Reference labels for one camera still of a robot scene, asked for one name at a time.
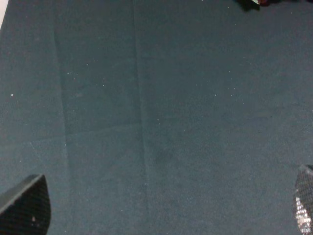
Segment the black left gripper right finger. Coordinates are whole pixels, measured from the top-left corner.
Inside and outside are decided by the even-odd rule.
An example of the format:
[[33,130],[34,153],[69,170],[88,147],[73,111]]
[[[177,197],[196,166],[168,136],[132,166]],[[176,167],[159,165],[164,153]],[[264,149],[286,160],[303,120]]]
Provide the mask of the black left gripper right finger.
[[313,234],[313,166],[302,165],[295,181],[294,218],[302,235]]

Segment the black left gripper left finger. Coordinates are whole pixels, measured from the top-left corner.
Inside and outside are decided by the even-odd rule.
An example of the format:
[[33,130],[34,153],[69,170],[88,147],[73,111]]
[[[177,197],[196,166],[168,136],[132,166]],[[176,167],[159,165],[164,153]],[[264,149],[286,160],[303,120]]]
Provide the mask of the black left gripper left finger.
[[51,202],[43,174],[29,175],[0,195],[2,235],[46,235]]

